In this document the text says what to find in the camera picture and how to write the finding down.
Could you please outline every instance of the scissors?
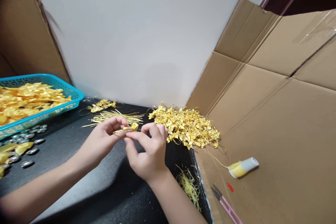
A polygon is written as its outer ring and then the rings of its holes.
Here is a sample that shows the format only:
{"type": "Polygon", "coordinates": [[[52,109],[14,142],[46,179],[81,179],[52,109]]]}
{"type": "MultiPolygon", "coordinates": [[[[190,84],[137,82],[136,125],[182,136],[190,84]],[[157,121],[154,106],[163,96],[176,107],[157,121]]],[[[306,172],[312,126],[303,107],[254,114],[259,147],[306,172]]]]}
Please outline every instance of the scissors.
{"type": "Polygon", "coordinates": [[[220,202],[220,204],[222,205],[222,207],[225,209],[225,211],[227,212],[227,214],[230,216],[230,218],[232,219],[234,224],[243,224],[241,222],[241,220],[239,219],[238,215],[234,212],[234,210],[232,209],[232,207],[230,206],[230,204],[227,202],[227,200],[224,198],[224,196],[222,195],[222,193],[218,190],[218,188],[213,185],[215,189],[212,189],[213,193],[215,194],[216,198],[218,199],[218,201],[220,202]]]}

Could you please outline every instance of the finger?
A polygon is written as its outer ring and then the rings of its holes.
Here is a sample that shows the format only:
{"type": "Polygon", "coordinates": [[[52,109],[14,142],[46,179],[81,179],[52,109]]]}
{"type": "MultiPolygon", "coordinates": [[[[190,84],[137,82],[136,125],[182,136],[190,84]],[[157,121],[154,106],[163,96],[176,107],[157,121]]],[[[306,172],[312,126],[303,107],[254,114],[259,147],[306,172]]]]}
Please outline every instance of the finger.
{"type": "Polygon", "coordinates": [[[137,140],[145,151],[148,151],[151,147],[151,139],[142,132],[128,132],[126,133],[126,136],[137,140]]]}
{"type": "Polygon", "coordinates": [[[160,130],[155,122],[145,124],[144,126],[141,127],[141,132],[144,133],[145,135],[147,135],[148,131],[152,137],[160,137],[161,135],[160,130]]]}
{"type": "Polygon", "coordinates": [[[137,164],[138,162],[138,151],[135,148],[135,145],[133,143],[133,140],[130,138],[125,138],[125,143],[126,143],[126,154],[127,154],[127,158],[129,161],[129,165],[131,167],[134,167],[134,165],[137,164]]]}
{"type": "Polygon", "coordinates": [[[164,136],[164,138],[167,139],[167,137],[168,137],[168,128],[165,127],[164,131],[165,131],[165,136],[164,136]]]}
{"type": "Polygon", "coordinates": [[[130,130],[127,130],[127,131],[117,132],[117,133],[109,136],[110,141],[112,141],[113,144],[116,144],[121,138],[124,138],[126,136],[127,132],[132,132],[132,130],[130,129],[130,130]]]}
{"type": "Polygon", "coordinates": [[[165,126],[163,124],[157,124],[157,127],[161,133],[161,136],[164,138],[166,134],[165,126]]]}
{"type": "Polygon", "coordinates": [[[105,122],[97,125],[96,127],[106,131],[109,135],[111,135],[114,130],[118,130],[123,127],[128,127],[128,123],[125,118],[120,116],[114,116],[107,119],[105,122]]]}

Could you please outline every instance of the forearm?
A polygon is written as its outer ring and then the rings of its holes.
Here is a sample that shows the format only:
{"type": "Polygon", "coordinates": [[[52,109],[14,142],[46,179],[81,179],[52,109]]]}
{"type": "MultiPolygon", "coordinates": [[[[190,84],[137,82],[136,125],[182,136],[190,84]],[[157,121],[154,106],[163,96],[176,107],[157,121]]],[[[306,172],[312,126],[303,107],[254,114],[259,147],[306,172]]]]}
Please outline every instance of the forearm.
{"type": "Polygon", "coordinates": [[[148,184],[156,195],[169,223],[206,223],[168,169],[148,184]]]}
{"type": "Polygon", "coordinates": [[[89,172],[71,158],[0,199],[10,223],[30,223],[89,172]]]}

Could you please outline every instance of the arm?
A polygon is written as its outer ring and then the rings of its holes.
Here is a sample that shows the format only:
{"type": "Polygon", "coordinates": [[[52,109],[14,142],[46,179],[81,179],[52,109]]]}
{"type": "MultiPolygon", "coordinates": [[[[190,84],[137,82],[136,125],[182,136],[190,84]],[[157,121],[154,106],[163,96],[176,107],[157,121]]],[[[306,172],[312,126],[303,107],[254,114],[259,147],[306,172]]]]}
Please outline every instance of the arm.
{"type": "Polygon", "coordinates": [[[129,132],[126,135],[128,136],[125,138],[126,152],[130,166],[149,184],[168,222],[206,223],[165,165],[167,128],[164,125],[150,123],[144,125],[141,132],[129,132]],[[152,138],[146,135],[148,130],[152,138]],[[138,153],[130,138],[138,140],[146,152],[138,153]]]}
{"type": "Polygon", "coordinates": [[[95,127],[78,152],[61,166],[37,177],[16,191],[2,197],[0,206],[10,223],[30,223],[51,206],[88,172],[97,167],[125,132],[122,117],[112,117],[95,127]]]}

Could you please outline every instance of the white wall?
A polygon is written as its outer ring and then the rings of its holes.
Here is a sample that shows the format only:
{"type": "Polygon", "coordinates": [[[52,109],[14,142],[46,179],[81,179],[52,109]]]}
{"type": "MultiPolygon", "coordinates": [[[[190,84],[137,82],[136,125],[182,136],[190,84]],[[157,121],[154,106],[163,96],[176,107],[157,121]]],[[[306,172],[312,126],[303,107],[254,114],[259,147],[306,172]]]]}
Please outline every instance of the white wall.
{"type": "Polygon", "coordinates": [[[86,95],[183,107],[238,0],[41,1],[86,95]]]}

